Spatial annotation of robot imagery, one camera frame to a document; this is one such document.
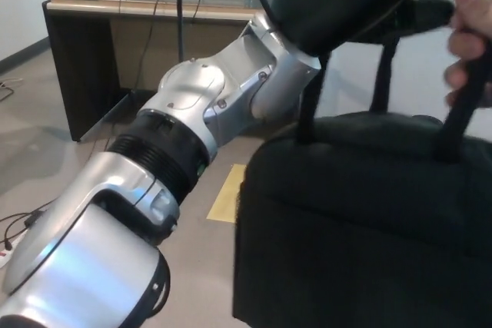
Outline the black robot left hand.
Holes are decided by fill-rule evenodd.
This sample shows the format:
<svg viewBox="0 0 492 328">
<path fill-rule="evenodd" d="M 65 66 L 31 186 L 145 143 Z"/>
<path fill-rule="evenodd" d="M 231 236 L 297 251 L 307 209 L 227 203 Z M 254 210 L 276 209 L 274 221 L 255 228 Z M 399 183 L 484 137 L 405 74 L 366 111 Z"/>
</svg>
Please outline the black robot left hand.
<svg viewBox="0 0 492 328">
<path fill-rule="evenodd" d="M 309 55 L 322 55 L 346 41 L 383 44 L 391 38 L 436 28 L 447 5 L 416 0 L 267 0 L 273 26 Z"/>
</svg>

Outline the person's bare hand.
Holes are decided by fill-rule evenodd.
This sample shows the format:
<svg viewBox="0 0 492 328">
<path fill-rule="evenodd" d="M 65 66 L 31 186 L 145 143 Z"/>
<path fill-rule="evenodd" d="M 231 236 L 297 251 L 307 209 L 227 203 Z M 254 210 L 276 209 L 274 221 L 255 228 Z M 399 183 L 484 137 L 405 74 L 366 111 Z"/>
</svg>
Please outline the person's bare hand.
<svg viewBox="0 0 492 328">
<path fill-rule="evenodd" d="M 469 80 L 466 63 L 478 59 L 485 52 L 485 42 L 491 40 L 491 0 L 454 1 L 455 11 L 450 20 L 453 32 L 448 39 L 448 51 L 457 61 L 444 72 L 444 80 L 451 89 L 446 96 L 450 106 Z"/>
</svg>

